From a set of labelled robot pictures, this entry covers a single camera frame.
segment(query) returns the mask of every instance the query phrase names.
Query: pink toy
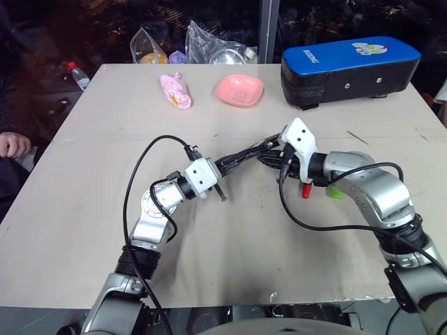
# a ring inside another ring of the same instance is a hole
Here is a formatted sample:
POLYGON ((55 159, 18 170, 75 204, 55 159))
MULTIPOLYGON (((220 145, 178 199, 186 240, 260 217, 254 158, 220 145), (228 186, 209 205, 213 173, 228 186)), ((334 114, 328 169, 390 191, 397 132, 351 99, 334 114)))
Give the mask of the pink toy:
POLYGON ((191 107, 191 97, 180 73, 177 72, 172 77, 161 75, 160 84, 165 97, 179 109, 187 110, 191 107))
POLYGON ((250 107, 258 101, 264 90, 261 80, 249 75, 229 75, 217 86, 221 100, 238 107, 250 107))

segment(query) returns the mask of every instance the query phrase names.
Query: plastic bottle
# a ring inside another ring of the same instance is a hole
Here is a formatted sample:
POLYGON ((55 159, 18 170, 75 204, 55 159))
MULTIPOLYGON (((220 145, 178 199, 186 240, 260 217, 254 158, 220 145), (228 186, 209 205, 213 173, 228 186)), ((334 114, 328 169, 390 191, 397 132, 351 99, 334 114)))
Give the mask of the plastic bottle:
POLYGON ((89 86, 90 78, 88 75, 85 74, 83 70, 78 68, 78 65, 71 61, 67 64, 67 69, 71 71, 71 74, 73 75, 73 79, 75 80, 76 84, 78 84, 79 88, 83 91, 89 86))
POLYGON ((258 55, 256 54, 256 51, 250 47, 245 49, 245 57, 248 58, 250 64, 258 63, 258 55))

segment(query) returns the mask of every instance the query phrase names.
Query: bowl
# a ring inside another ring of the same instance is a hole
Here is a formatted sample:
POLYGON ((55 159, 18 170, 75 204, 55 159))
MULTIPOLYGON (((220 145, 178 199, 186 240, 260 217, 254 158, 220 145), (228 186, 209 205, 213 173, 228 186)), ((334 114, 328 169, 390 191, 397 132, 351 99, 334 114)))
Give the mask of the bowl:
POLYGON ((211 57, 208 64, 245 64, 244 57, 233 49, 221 49, 215 52, 211 57))
POLYGON ((228 75, 217 85, 217 96, 238 107, 250 107, 261 97, 263 82, 249 75, 228 75))

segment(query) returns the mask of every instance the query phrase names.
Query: person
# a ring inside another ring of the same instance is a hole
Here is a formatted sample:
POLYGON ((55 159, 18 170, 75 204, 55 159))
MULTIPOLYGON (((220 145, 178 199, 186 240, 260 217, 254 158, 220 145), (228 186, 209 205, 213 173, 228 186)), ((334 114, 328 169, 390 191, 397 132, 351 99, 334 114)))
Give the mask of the person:
POLYGON ((29 99, 17 84, 0 76, 0 223, 34 166, 29 152, 38 139, 29 99))
POLYGON ((0 157, 19 158, 29 154, 38 136, 29 100, 9 78, 2 78, 0 96, 0 157))

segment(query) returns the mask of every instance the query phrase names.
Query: pink plastic figure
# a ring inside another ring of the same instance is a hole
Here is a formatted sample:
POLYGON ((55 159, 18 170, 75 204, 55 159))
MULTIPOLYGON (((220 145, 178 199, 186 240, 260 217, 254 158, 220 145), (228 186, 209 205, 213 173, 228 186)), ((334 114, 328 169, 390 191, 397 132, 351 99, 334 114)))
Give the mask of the pink plastic figure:
POLYGON ((160 84, 165 97, 179 109, 187 110, 191 107, 191 97, 180 73, 177 72, 172 77, 161 75, 160 84))

